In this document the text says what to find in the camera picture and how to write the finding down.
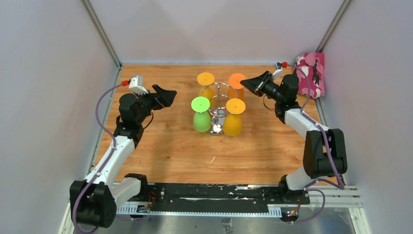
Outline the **orange wine glass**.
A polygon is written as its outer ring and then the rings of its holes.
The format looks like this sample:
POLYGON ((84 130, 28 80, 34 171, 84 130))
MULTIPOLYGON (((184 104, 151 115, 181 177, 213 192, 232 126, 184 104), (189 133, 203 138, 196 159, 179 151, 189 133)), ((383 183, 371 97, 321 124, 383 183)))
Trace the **orange wine glass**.
POLYGON ((244 86, 241 84, 242 80, 245 80, 245 75, 241 73, 234 73, 229 77, 229 85, 227 95, 230 98, 238 98, 244 100, 244 86))

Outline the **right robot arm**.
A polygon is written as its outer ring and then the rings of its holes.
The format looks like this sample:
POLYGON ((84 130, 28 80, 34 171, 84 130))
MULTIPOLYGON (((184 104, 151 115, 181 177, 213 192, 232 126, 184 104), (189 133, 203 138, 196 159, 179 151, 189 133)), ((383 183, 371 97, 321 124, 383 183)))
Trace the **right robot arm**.
POLYGON ((291 203, 302 191, 318 181, 325 182, 335 177, 332 185, 344 189, 342 175, 348 169, 344 133, 331 129, 310 117, 298 104, 299 78, 288 74, 280 85, 273 81, 271 72, 241 81, 246 89, 261 97, 275 100, 276 117, 292 127, 305 140, 302 166, 293 173, 284 175, 278 185, 278 197, 283 203, 291 203))

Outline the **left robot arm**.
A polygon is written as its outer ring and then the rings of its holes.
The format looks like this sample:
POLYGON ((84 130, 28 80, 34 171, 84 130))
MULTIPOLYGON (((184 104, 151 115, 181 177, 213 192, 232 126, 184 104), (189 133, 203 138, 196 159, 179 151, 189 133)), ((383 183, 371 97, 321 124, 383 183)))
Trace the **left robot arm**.
POLYGON ((137 148, 145 128, 142 123, 155 110, 170 107, 177 95, 175 90, 165 90, 154 84, 151 93, 146 89, 126 83, 131 93, 119 99, 119 116, 114 132, 108 132, 112 141, 99 163, 82 180, 70 186, 71 219, 78 232, 84 232, 81 224, 108 228, 116 212, 129 199, 144 201, 151 197, 145 175, 129 173, 114 184, 114 180, 126 159, 137 148))

